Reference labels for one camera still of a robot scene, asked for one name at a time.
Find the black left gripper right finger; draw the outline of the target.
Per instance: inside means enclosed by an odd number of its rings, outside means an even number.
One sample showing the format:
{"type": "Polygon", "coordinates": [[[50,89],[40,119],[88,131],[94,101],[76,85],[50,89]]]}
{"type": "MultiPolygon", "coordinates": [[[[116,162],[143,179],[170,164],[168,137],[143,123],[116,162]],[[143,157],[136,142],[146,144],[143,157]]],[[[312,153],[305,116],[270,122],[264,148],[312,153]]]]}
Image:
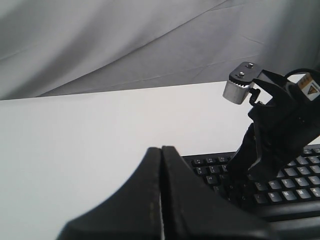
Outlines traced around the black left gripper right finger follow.
{"type": "Polygon", "coordinates": [[[167,240],[271,240],[263,220],[223,199],[200,180],[173,146],[161,149],[161,208],[167,240]]]}

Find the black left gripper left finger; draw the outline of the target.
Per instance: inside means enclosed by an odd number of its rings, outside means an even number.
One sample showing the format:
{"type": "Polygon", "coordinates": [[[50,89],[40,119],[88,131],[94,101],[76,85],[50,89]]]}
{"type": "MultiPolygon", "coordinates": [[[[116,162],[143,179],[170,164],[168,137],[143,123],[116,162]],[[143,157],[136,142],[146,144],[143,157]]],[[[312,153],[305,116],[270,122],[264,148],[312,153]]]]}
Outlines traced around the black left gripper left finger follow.
{"type": "Polygon", "coordinates": [[[129,179],[108,199],[70,220],[59,240],[160,240],[160,166],[162,154],[147,149],[129,179]]]}

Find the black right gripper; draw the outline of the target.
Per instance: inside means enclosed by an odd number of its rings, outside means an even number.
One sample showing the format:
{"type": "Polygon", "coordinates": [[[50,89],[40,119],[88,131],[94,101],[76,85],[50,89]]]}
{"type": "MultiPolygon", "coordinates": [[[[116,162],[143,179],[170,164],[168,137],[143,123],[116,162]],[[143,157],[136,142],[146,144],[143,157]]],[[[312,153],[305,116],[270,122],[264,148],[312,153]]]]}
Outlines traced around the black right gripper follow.
{"type": "Polygon", "coordinates": [[[294,83],[263,70],[253,80],[272,98],[266,104],[254,103],[248,114],[253,124],[227,164],[235,180],[247,175],[259,182],[275,179],[320,135],[320,73],[312,69],[296,69],[295,73],[305,75],[294,83]]]}

